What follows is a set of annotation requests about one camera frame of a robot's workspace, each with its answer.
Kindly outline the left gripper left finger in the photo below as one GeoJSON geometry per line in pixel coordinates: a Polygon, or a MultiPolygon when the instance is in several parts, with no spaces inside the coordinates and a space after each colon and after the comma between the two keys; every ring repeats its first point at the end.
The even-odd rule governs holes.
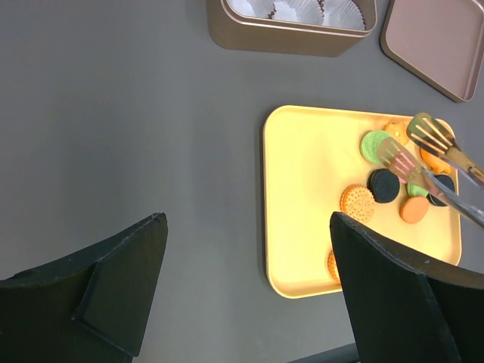
{"type": "Polygon", "coordinates": [[[154,213],[1,282],[3,362],[131,362],[139,356],[168,237],[154,213]]]}

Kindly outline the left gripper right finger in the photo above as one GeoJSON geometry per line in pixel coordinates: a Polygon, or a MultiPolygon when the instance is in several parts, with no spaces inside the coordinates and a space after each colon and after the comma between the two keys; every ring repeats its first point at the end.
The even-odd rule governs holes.
{"type": "Polygon", "coordinates": [[[481,362],[483,276],[384,237],[348,215],[330,238],[362,362],[481,362]]]}

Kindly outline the brown cookie tin box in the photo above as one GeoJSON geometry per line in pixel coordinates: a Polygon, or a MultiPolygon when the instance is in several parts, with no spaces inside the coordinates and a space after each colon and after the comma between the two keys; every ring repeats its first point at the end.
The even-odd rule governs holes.
{"type": "Polygon", "coordinates": [[[227,1],[208,1],[206,12],[209,34],[223,48],[338,57],[367,37],[377,25],[375,1],[355,4],[362,12],[364,30],[246,17],[227,1]]]}

